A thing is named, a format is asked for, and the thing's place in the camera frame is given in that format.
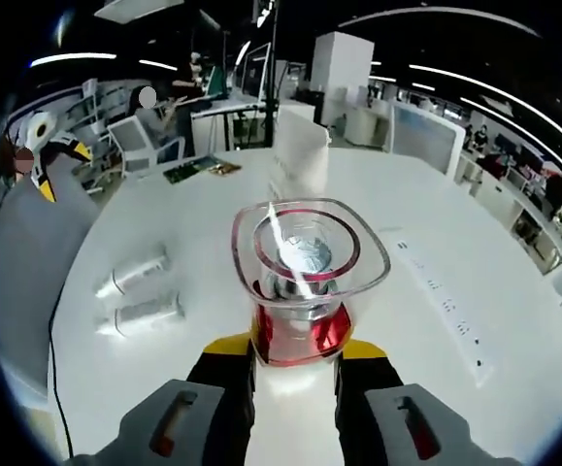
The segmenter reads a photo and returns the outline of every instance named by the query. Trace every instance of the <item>white cylindrical object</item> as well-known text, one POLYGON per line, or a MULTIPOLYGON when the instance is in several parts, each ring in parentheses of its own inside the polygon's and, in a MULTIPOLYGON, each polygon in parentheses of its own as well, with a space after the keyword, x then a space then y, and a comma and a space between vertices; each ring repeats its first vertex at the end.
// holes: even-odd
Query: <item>white cylindrical object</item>
POLYGON ((141 304, 113 310, 108 317, 99 322, 97 332, 129 337, 183 317, 179 293, 171 291, 141 304))
POLYGON ((118 264, 95 289, 95 296, 102 299, 123 296, 144 279, 166 271, 169 265, 164 245, 155 245, 144 253, 118 264))

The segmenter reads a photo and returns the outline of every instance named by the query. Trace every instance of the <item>black ceiling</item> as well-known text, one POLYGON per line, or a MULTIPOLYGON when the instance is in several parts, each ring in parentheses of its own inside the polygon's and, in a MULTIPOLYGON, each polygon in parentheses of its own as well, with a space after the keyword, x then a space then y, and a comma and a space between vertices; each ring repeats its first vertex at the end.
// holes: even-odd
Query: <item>black ceiling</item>
MULTIPOLYGON (((90 77, 159 77, 170 72, 140 65, 138 60, 175 65, 191 47, 219 63, 224 39, 227 63, 231 65, 246 40, 256 45, 272 37, 269 18, 261 29, 252 24, 252 0, 186 0, 183 5, 125 25, 94 17, 93 13, 103 3, 103 0, 79 2, 61 47, 52 40, 38 54, 102 51, 116 53, 117 59, 71 60, 31 68, 20 82, 20 103, 90 77), (214 30, 205 15, 212 17, 224 32, 214 30)), ((539 7, 537 2, 529 0, 280 0, 280 5, 276 50, 280 59, 310 63, 315 38, 340 30, 375 43, 374 59, 382 62, 374 69, 375 74, 396 78, 401 84, 425 80, 449 100, 464 94, 477 101, 481 91, 477 86, 416 72, 408 65, 448 70, 503 89, 562 125, 562 9, 539 7), (506 17, 530 27, 541 37, 493 19, 453 13, 393 15, 339 27, 345 21, 380 11, 436 6, 474 9, 506 17)), ((525 114, 521 109, 516 117, 525 114)), ((532 120, 527 116, 525 122, 533 124, 532 120)), ((542 136, 554 133, 541 122, 537 130, 542 131, 542 136)))

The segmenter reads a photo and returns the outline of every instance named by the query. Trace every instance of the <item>red blender base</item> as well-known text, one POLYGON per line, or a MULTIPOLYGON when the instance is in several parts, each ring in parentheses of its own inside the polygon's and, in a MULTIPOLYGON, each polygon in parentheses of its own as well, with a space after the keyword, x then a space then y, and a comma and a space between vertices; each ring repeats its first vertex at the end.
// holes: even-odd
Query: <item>red blender base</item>
MULTIPOLYGON (((253 288, 261 294, 259 282, 255 282, 253 288)), ((343 347, 351 335, 351 320, 346 305, 342 303, 332 316, 312 322, 307 341, 299 339, 299 344, 304 346, 299 351, 299 356, 277 359, 270 354, 273 339, 277 349, 289 349, 298 344, 296 330, 288 327, 287 322, 277 320, 277 323, 275 327, 265 308, 257 305, 256 316, 252 322, 252 341, 263 361, 272 366, 297 366, 331 356, 343 347)))

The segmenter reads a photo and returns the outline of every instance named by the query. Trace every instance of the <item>white pillar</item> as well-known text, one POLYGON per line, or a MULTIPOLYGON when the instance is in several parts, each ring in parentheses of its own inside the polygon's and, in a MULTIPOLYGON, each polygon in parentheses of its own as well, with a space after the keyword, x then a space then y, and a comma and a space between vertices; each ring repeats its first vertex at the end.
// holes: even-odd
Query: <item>white pillar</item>
POLYGON ((371 73, 374 43, 331 32, 315 41, 311 90, 325 92, 322 124, 332 124, 346 112, 347 89, 355 93, 367 86, 371 73))

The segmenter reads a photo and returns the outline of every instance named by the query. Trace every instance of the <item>power strip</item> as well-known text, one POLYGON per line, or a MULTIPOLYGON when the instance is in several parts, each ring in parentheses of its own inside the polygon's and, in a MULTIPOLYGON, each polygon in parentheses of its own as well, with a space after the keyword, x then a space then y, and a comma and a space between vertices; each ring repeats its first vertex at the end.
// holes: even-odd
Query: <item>power strip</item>
POLYGON ((428 267, 426 261, 421 258, 417 247, 411 246, 405 240, 396 241, 394 245, 399 258, 427 293, 434 309, 438 310, 446 329, 473 374, 477 386, 483 385, 494 367, 487 355, 486 342, 480 337, 477 327, 471 324, 468 313, 457 305, 451 293, 436 277, 433 269, 428 267))

